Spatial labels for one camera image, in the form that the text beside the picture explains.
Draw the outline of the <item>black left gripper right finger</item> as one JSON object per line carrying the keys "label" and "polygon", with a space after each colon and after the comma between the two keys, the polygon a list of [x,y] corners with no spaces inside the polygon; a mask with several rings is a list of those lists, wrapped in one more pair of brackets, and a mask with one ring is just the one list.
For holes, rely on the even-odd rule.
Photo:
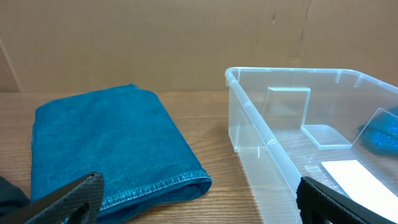
{"label": "black left gripper right finger", "polygon": [[302,177],[296,203],[303,224],[394,224],[311,177]]}

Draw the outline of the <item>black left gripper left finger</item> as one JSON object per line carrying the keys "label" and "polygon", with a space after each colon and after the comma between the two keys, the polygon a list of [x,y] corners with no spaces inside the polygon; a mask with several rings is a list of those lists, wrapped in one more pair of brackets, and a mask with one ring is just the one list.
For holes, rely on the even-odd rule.
{"label": "black left gripper left finger", "polygon": [[1,223],[94,224],[104,195],[102,174],[90,172],[58,190],[1,217]]}

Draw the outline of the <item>blue green sequin garment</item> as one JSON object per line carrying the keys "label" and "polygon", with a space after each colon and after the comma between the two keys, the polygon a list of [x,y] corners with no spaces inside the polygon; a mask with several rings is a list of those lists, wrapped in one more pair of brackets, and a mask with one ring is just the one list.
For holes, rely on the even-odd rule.
{"label": "blue green sequin garment", "polygon": [[374,154],[397,157],[397,106],[381,110],[358,128],[362,147]]}

